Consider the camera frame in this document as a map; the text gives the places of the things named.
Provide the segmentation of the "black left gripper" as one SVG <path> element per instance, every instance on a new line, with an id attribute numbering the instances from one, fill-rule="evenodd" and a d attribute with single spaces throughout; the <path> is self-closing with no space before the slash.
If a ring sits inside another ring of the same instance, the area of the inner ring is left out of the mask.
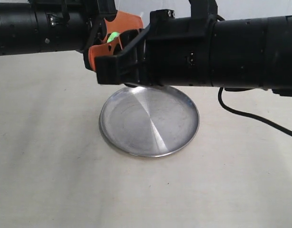
<path id="1" fill-rule="evenodd" d="M 139 16 L 117 11 L 113 0 L 64 0 L 62 16 L 62 50 L 88 49 L 88 69 L 96 70 L 100 85 L 151 84 L 146 60 L 149 28 Z M 99 28 L 106 33 L 96 43 Z M 115 31 L 118 37 L 107 43 Z"/>

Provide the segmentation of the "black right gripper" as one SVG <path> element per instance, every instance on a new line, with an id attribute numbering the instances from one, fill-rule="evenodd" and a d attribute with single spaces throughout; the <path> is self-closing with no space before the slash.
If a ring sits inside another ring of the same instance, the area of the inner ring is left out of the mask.
<path id="1" fill-rule="evenodd" d="M 192 0 L 191 16 L 174 18 L 170 9 L 150 13 L 146 62 L 155 85 L 212 86 L 210 46 L 215 1 Z"/>

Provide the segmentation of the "left robot arm black grey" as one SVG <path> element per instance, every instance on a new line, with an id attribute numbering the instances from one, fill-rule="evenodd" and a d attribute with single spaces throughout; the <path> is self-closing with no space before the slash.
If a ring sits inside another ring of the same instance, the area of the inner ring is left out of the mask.
<path id="1" fill-rule="evenodd" d="M 113 33 L 142 28 L 139 16 L 112 0 L 0 2 L 0 56 L 77 51 L 95 71 L 97 56 L 123 48 Z"/>

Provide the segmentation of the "right robot arm black grey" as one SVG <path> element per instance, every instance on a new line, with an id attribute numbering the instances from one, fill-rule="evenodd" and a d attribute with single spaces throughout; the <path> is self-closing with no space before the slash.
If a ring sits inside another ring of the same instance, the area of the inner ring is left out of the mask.
<path id="1" fill-rule="evenodd" d="M 270 89 L 292 97 L 292 15 L 223 20 L 214 0 L 192 0 L 191 15 L 152 11 L 125 48 L 97 57 L 101 85 Z"/>

